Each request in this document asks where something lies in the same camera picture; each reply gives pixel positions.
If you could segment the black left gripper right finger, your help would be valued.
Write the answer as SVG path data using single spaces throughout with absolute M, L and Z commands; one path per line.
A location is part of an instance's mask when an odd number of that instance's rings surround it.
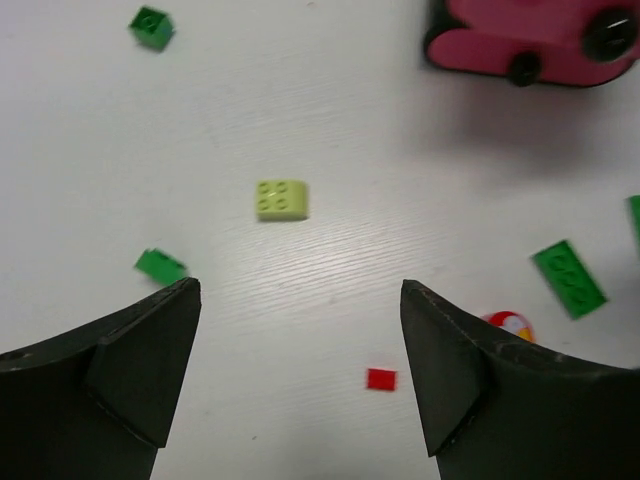
M 635 479 L 639 373 L 496 328 L 415 280 L 401 324 L 427 452 L 444 479 Z

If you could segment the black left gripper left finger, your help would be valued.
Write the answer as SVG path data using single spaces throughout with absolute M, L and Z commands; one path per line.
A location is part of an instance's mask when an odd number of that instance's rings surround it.
M 150 478 L 167 444 L 200 312 L 200 282 L 185 278 L 2 354 L 2 478 Z

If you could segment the small red lego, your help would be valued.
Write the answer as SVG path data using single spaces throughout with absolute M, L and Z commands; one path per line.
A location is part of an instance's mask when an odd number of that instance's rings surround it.
M 396 390 L 397 372 L 394 370 L 385 370 L 377 368 L 369 368 L 366 374 L 366 388 L 370 390 L 388 391 Z

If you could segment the pink drawer with black knob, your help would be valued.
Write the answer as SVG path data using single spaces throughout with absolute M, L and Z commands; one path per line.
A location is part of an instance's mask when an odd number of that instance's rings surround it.
M 424 59 L 449 71 L 588 88 L 639 60 L 636 1 L 433 1 Z

